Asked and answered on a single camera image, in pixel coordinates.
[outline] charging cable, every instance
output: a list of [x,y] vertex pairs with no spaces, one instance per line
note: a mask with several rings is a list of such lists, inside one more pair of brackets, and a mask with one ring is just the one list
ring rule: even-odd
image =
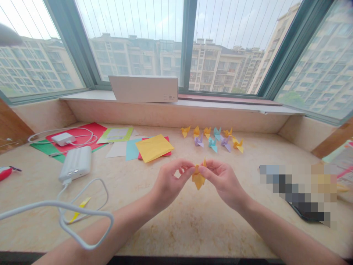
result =
[[[73,148],[73,149],[77,149],[77,148],[83,147],[83,146],[85,146],[85,145],[87,145],[87,144],[92,144],[92,143],[94,143],[96,140],[98,140],[98,137],[97,137],[96,135],[94,135],[94,133],[93,133],[91,130],[89,130],[89,129],[82,128],[82,127],[70,127],[70,128],[61,128],[61,129],[54,129],[54,130],[47,130],[47,131],[39,132],[39,133],[36,133],[36,134],[34,134],[34,135],[31,135],[31,136],[28,138],[27,141],[30,142],[30,143],[32,143],[32,144],[52,144],[52,143],[54,143],[54,141],[52,141],[52,142],[42,142],[42,143],[40,143],[40,142],[33,142],[31,139],[32,139],[34,136],[37,136],[37,135],[42,134],[42,133],[45,133],[45,132],[48,133],[48,132],[52,132],[52,131],[67,130],[67,129],[83,129],[83,130],[86,130],[86,131],[89,131],[89,132],[90,132],[89,135],[79,135],[79,136],[75,136],[76,138],[77,138],[77,137],[90,136],[90,138],[89,138],[86,142],[84,142],[83,144],[74,144],[74,143],[72,143],[71,141],[69,141],[69,142],[68,142],[69,144],[72,144],[72,145],[77,146],[76,148]],[[57,155],[62,155],[62,154],[67,153],[68,151],[52,153],[52,154],[50,154],[49,156],[50,156],[50,157],[53,157],[53,156],[57,156]]]
[[[103,186],[104,186],[104,189],[106,190],[106,193],[107,193],[107,199],[105,201],[105,203],[100,207],[98,208],[97,210],[88,210],[88,209],[85,209],[85,208],[81,208],[81,207],[78,207],[78,206],[74,206],[72,205],[72,203],[74,201],[77,200],[77,198],[96,180],[99,180],[102,182]],[[0,221],[5,219],[5,218],[8,218],[8,217],[11,217],[11,216],[14,216],[14,215],[17,215],[19,213],[22,213],[22,212],[26,212],[28,210],[31,210],[31,209],[34,209],[34,208],[38,208],[38,207],[43,207],[43,206],[54,206],[54,207],[57,207],[58,210],[59,210],[59,214],[60,214],[60,218],[59,218],[59,225],[61,226],[61,228],[67,232],[69,235],[71,235],[84,249],[86,250],[93,250],[95,249],[96,247],[98,247],[102,242],[103,240],[107,237],[109,231],[111,230],[112,226],[113,226],[113,223],[114,223],[114,216],[109,213],[109,212],[102,212],[102,211],[99,211],[108,201],[108,190],[107,190],[107,187],[104,183],[104,181],[102,179],[93,179],[91,180],[87,185],[86,187],[83,188],[83,190],[70,202],[70,203],[66,203],[66,202],[61,202],[59,201],[59,198],[60,198],[60,195],[66,190],[66,188],[68,187],[68,185],[71,183],[71,179],[68,179],[66,181],[64,181],[64,188],[62,189],[62,191],[58,194],[57,196],[57,200],[56,201],[41,201],[41,202],[35,202],[33,204],[28,204],[26,206],[22,206],[22,207],[19,207],[19,208],[16,208],[14,210],[10,210],[8,212],[5,212],[5,213],[2,213],[0,214]],[[73,222],[69,222],[68,220],[65,219],[65,212],[67,210],[70,210],[70,211],[74,211],[74,212],[79,212],[79,213],[83,213],[84,215],[76,220],[74,220]],[[68,226],[67,224],[69,223],[75,223],[79,220],[82,220],[83,218],[89,216],[89,215],[100,215],[100,216],[106,216],[110,219],[110,225],[107,229],[107,231],[104,233],[104,235],[102,236],[102,238],[98,241],[97,244],[95,245],[89,245],[87,244],[77,233],[75,233],[74,231],[72,231]]]

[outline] hand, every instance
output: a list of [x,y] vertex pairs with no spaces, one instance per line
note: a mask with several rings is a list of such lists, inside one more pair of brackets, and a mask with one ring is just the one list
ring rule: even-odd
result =
[[[177,170],[181,174],[179,178],[174,176]],[[175,200],[194,172],[195,165],[186,159],[176,159],[161,166],[157,180],[151,190],[154,204],[159,212]]]
[[221,199],[232,209],[239,211],[250,199],[241,187],[232,167],[217,160],[207,160],[207,167],[199,171],[216,188]]

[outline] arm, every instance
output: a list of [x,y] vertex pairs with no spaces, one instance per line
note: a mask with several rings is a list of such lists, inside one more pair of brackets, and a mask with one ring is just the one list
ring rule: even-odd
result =
[[230,165],[215,160],[206,163],[207,168],[199,167],[200,173],[286,264],[346,264],[340,256],[253,200]]
[[[176,170],[181,174],[179,178],[174,176]],[[148,194],[113,213],[113,227],[97,248],[87,251],[73,238],[69,238],[35,264],[108,263],[138,229],[175,200],[194,171],[194,164],[185,159],[177,159],[163,165],[156,183]],[[82,230],[79,235],[87,243],[94,244],[100,240],[108,226],[109,220],[104,218]]]

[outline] cardboard box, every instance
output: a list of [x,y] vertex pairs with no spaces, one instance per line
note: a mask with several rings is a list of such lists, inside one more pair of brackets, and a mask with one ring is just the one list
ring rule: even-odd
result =
[[118,102],[177,102],[178,78],[174,76],[109,76]]

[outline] forearm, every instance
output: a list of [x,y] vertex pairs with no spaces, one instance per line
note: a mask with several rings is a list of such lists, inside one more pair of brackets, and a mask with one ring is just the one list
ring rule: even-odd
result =
[[239,213],[286,264],[346,264],[337,254],[250,197]]
[[[106,264],[138,229],[159,213],[154,205],[155,198],[152,193],[148,193],[115,211],[113,227],[106,239],[94,250],[87,251],[73,238],[69,238],[35,264]],[[79,235],[88,244],[95,244],[103,236],[109,223],[108,218],[103,218],[82,230]]]

